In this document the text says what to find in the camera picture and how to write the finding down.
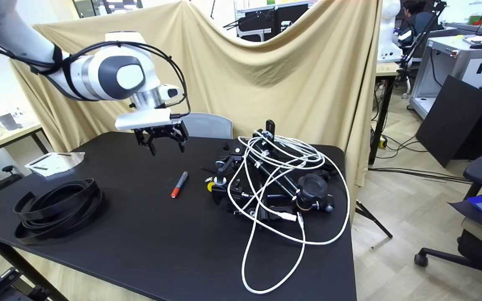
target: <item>tangled white cable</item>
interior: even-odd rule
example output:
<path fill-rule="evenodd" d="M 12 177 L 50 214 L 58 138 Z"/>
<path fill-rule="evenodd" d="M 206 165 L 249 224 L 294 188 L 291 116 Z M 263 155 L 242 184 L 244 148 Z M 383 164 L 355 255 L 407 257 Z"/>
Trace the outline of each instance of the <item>tangled white cable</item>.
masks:
<path fill-rule="evenodd" d="M 276 288 L 278 288 L 279 286 L 281 286 L 292 274 L 293 272 L 295 271 L 295 269 L 297 269 L 297 266 L 299 265 L 302 257 L 303 257 L 303 254 L 304 254 L 304 248 L 305 248 L 305 245 L 308 244 L 308 245 L 327 245 L 327 244 L 331 244 L 333 242 L 335 242 L 338 238 L 340 238 L 340 236 L 343 234 L 343 232 L 345 231 L 345 228 L 347 226 L 347 221 L 349 220 L 349 213 L 350 213 L 350 195 L 349 195 L 349 190 L 347 188 L 347 184 L 346 184 L 346 181 L 345 181 L 345 178 L 343 177 L 343 174 L 341 173 L 340 169 L 338 168 L 338 166 L 329 158 L 327 157 L 325 154 L 319 152 L 318 150 L 316 150 L 313 146 L 309 145 L 308 143 L 305 143 L 303 141 L 300 141 L 300 140 L 297 140 L 297 139 L 293 139 L 293 138 L 287 138 L 287 137 L 282 137 L 282 136 L 278 136 L 276 135 L 274 137 L 274 141 L 275 143 L 277 144 L 280 144 L 282 145 L 283 147 L 289 147 L 293 150 L 295 150 L 296 152 L 302 154 L 302 156 L 296 156 L 295 154 L 290 154 L 288 152 L 286 152 L 284 149 L 282 148 L 279 148 L 277 147 L 274 143 L 272 143 L 271 141 L 269 141 L 268 139 L 266 139 L 265 136 L 263 136 L 261 133 L 255 131 L 254 133 L 256 133 L 258 135 L 258 137 L 252 137 L 252 138 L 248 138 L 248 137 L 238 137 L 239 141 L 246 146 L 246 149 L 245 149 L 245 154 L 243 156 L 243 163 L 241 164 L 241 166 L 239 166 L 239 168 L 237 169 L 237 171 L 235 172 L 235 174 L 233 175 L 233 178 L 231 179 L 231 181 L 228 183 L 228 189 L 226 189 L 226 191 L 228 192 L 228 197 L 230 198 L 230 201 L 232 202 L 232 204 L 237 208 L 237 210 L 242 213 L 243 215 L 245 215 L 247 218 L 251 219 L 253 221 L 252 223 L 252 231 L 250 233 L 250 237 L 249 237 L 249 241 L 247 243 L 247 246 L 245 248 L 245 253 L 243 255 L 243 263 L 241 265 L 241 278 L 243 279 L 243 285 L 245 285 L 245 288 L 250 291 L 251 293 L 256 293 L 256 294 L 264 294 L 264 293 L 270 293 L 271 291 L 275 290 Z M 288 156 L 289 158 L 291 158 L 291 160 L 289 160 L 288 162 L 281 162 L 279 160 L 276 160 L 274 158 L 270 158 L 268 156 L 267 153 L 265 152 L 260 152 L 258 150 L 256 150 L 253 145 L 255 143 L 257 143 L 258 141 L 262 141 L 264 140 L 265 143 L 270 143 L 270 145 L 272 145 L 277 151 L 285 154 L 286 156 Z M 249 171 L 247 169 L 247 166 L 246 166 L 246 160 L 247 160 L 247 157 L 250 155 L 254 156 L 255 158 L 257 158 L 258 160 L 262 161 L 262 162 L 265 162 L 267 164 L 270 164 L 272 166 L 275 166 L 276 169 L 273 171 L 273 173 L 271 173 L 269 175 L 269 177 L 267 178 L 266 182 L 264 185 L 262 185 L 262 188 L 258 191 L 256 191 L 256 189 L 254 188 L 254 185 L 252 183 L 252 179 L 250 177 L 250 174 L 249 174 Z M 302 231 L 302 240 L 299 240 L 298 238 L 295 238 L 295 237 L 291 237 L 287 234 L 284 234 L 272 227 L 270 227 L 269 225 L 266 225 L 264 223 L 262 223 L 261 221 L 258 220 L 258 210 L 260 208 L 260 206 L 270 212 L 270 213 L 273 213 L 273 214 L 276 214 L 276 215 L 279 215 L 280 217 L 283 217 L 285 219 L 289 219 L 289 220 L 295 220 L 295 219 L 291 219 L 290 217 L 288 217 L 288 215 L 291 216 L 291 214 L 289 213 L 280 213 L 280 212 L 275 212 L 269 208 L 267 208 L 263 203 L 262 203 L 262 196 L 264 195 L 265 193 L 265 190 L 266 188 L 271 184 L 273 183 L 274 181 L 276 181 L 277 179 L 283 177 L 284 175 L 286 175 L 287 173 L 295 170 L 295 169 L 302 169 L 302 170 L 313 170 L 313 169 L 318 169 L 319 167 L 323 166 L 325 164 L 325 162 L 328 161 L 330 162 L 333 167 L 337 170 L 337 173 L 340 175 L 341 179 L 342 179 L 342 182 L 343 182 L 343 186 L 345 188 L 345 191 L 346 191 L 346 196 L 347 196 L 347 211 L 346 211 L 346 217 L 344 219 L 344 222 L 343 222 L 343 226 L 341 227 L 341 230 L 340 232 L 333 238 L 331 238 L 330 240 L 327 240 L 325 242 L 309 242 L 306 240 L 306 234 L 304 232 L 304 221 L 303 221 L 303 218 L 302 218 L 302 215 L 300 215 L 300 213 L 297 213 L 297 216 L 296 216 L 296 220 L 298 221 L 299 223 L 299 226 L 300 226 L 300 229 Z M 306 166 L 307 163 L 313 163 L 315 164 L 314 166 Z M 247 179 L 249 181 L 249 186 L 252 190 L 252 193 L 254 193 L 254 196 L 252 196 L 252 198 L 247 202 L 247 204 L 241 208 L 239 207 L 239 205 L 234 201 L 233 197 L 232 197 L 232 194 L 230 192 L 230 188 L 231 188 L 231 185 L 232 183 L 235 181 L 237 175 L 239 174 L 239 172 L 241 171 L 241 169 L 245 168 L 245 171 L 246 171 L 246 175 L 247 175 Z M 280 173 L 278 176 L 274 177 L 275 173 L 278 173 L 281 169 L 285 169 L 285 171 L 283 173 Z M 251 217 L 251 215 L 249 215 L 247 212 L 245 212 L 245 209 L 247 208 L 247 206 L 249 204 L 251 204 L 251 202 L 256 199 L 257 200 L 257 204 L 256 204 L 256 210 L 255 210 L 255 213 L 254 213 L 254 217 Z M 247 281 L 246 281 L 246 278 L 245 278 L 245 263 L 246 263 L 246 258 L 247 258 L 247 255 L 249 253 L 249 249 L 250 249 L 250 246 L 252 244 L 252 239 L 254 237 L 254 233 L 255 233 L 255 230 L 256 230 L 256 224 L 259 224 L 261 225 L 262 227 L 265 227 L 266 229 L 268 230 L 271 230 L 273 232 L 275 232 L 276 234 L 282 236 L 283 238 L 287 238 L 289 240 L 292 240 L 293 242 L 298 242 L 300 244 L 302 244 L 302 249 L 300 251 L 300 255 L 299 255 L 299 258 L 297 260 L 297 262 L 295 263 L 295 265 L 293 266 L 293 268 L 289 271 L 289 273 L 287 273 L 287 275 L 282 279 L 280 280 L 280 282 L 278 282 L 275 286 L 269 288 L 269 289 L 266 289 L 266 290 L 254 290 L 252 289 Z"/>

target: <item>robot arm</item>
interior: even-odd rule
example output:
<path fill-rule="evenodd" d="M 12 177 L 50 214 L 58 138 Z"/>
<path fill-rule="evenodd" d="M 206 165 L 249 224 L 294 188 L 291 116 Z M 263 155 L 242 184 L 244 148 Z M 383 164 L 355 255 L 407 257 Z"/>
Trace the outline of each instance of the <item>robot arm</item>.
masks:
<path fill-rule="evenodd" d="M 182 115 L 173 115 L 165 101 L 182 94 L 186 99 L 185 84 L 182 83 L 183 93 L 176 86 L 161 84 L 151 51 L 142 46 L 145 41 L 139 33 L 107 33 L 105 40 L 113 43 L 105 43 L 95 55 L 71 56 L 26 25 L 15 10 L 16 2 L 0 0 L 2 49 L 20 59 L 41 62 L 32 65 L 32 69 L 46 76 L 67 97 L 82 101 L 116 101 L 129 97 L 136 111 L 120 115 L 116 128 L 134 130 L 138 143 L 147 145 L 152 152 L 154 137 L 171 137 L 183 150 L 187 132 L 182 121 L 177 120 Z M 144 139 L 142 132 L 151 137 Z"/>

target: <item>marker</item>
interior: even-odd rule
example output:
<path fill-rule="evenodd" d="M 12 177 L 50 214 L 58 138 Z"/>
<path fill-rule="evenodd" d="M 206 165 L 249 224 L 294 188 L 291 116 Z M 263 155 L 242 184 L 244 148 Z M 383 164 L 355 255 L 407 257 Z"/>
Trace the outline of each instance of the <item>marker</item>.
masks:
<path fill-rule="evenodd" d="M 182 189 L 183 183 L 185 183 L 187 176 L 189 176 L 189 173 L 187 171 L 184 171 L 182 174 L 182 177 L 179 179 L 178 183 L 176 184 L 176 187 L 174 187 L 172 194 L 170 194 L 170 197 L 175 199 L 178 196 L 178 192 L 180 189 Z"/>

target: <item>gray chair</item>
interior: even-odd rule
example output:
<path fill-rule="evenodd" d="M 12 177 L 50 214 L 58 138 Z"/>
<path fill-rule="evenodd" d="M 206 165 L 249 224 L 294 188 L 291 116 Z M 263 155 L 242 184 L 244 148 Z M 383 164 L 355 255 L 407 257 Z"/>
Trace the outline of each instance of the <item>gray chair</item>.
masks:
<path fill-rule="evenodd" d="M 189 137 L 232 139 L 232 121 L 209 113 L 191 113 L 182 118 Z"/>

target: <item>window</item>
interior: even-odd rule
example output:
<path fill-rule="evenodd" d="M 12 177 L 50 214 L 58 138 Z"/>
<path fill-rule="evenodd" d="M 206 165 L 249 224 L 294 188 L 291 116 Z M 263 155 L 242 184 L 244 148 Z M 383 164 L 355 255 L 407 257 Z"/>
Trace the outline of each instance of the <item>window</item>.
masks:
<path fill-rule="evenodd" d="M 73 0 L 80 18 L 125 13 L 142 8 L 141 0 Z"/>

